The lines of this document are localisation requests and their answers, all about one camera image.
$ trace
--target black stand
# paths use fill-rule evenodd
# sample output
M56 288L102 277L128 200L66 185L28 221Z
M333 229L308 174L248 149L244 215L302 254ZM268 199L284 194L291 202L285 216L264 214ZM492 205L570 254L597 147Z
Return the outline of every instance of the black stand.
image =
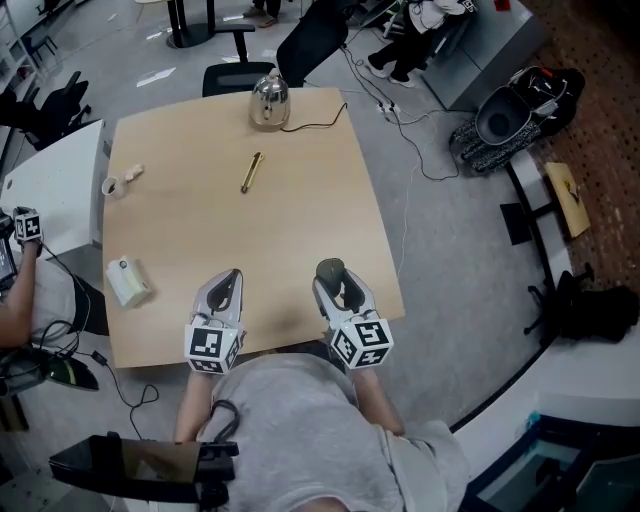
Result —
M167 8L172 30L167 38L169 48L191 48L216 35L215 0L207 0L207 23L187 26L183 0L169 0Z
M509 230L509 236L511 243L517 245L522 242L526 242L533 238L533 241L538 250L540 257L540 263L542 264L542 270L544 271L544 284L547 289L547 293L543 296L535 286L529 286L529 293L533 293L540 304L541 309L544 311L547 309L547 305L553 303L556 287L553 282L553 274L551 273L551 266L549 265L549 256L547 255L547 249L544 246L540 229L538 228L537 220L543 215L553 212L558 207L556 200L551 201L549 204L541 206L536 210L531 209L529 199L522 188L522 184L516 175L515 170L511 163L505 165L507 174L513 183L513 188L518 195L520 203L500 205L502 214L504 216L507 229ZM544 315L541 315L536 321L524 329L524 334L530 334L538 325L544 321ZM540 345L548 347L551 342L557 337L558 333L555 330L551 330L546 333L540 339Z

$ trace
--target gold pen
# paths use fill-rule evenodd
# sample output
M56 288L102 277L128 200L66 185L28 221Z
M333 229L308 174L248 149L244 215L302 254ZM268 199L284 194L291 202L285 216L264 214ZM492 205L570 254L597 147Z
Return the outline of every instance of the gold pen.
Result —
M242 187L240 187L240 192L246 194L253 183L253 179L256 177L256 173L258 172L258 165L264 159L264 154L261 151L258 151L255 155L253 155L253 160L251 161L251 166L249 167L249 171L247 171L247 175L242 182Z

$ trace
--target silver kettle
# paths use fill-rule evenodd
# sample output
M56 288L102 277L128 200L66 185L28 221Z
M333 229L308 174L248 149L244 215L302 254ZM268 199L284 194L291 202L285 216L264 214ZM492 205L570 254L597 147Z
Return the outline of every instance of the silver kettle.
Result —
M291 112L289 86L273 68L256 83L251 93L249 120L257 130L275 132L284 127Z

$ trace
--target pants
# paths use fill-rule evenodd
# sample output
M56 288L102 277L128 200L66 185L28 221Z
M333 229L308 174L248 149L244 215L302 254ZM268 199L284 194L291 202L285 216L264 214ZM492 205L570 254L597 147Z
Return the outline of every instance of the pants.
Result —
M396 61L391 77L400 82L409 80L409 71L424 60L435 34L435 30L427 30L424 34L418 32L409 16L411 7L409 4L404 8L404 35L379 52L369 55L369 62L376 69L382 69L388 62Z
M76 314L73 317L73 327L69 329L69 332L81 331L84 327L84 330L87 332L98 334L99 336L109 336L104 295L83 279L79 277L77 277L77 279L82 283L84 291L82 291L74 279L73 289L76 297ZM87 300L87 295L89 296L89 300L91 300L91 310L89 311L88 319L87 310L89 310L89 301Z
M272 18L277 18L280 12L280 0L266 0L267 2L267 14ZM253 5L257 9L264 9L265 0L253 0Z

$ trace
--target white sneaker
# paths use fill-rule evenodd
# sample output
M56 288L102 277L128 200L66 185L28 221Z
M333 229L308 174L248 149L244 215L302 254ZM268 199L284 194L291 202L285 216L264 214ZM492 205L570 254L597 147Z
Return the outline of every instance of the white sneaker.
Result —
M406 82L401 82L400 80L396 80L395 78L390 76L389 82L391 82L392 84L401 85L402 87L406 87L407 89L412 89L416 86L416 83L413 80L411 80L411 78L409 78L409 80L407 80Z
M378 78L382 78L383 80L389 76L389 73L387 73L384 69L374 68L373 64L369 62L369 57L367 57L367 60L364 61L364 65L373 76L377 76Z

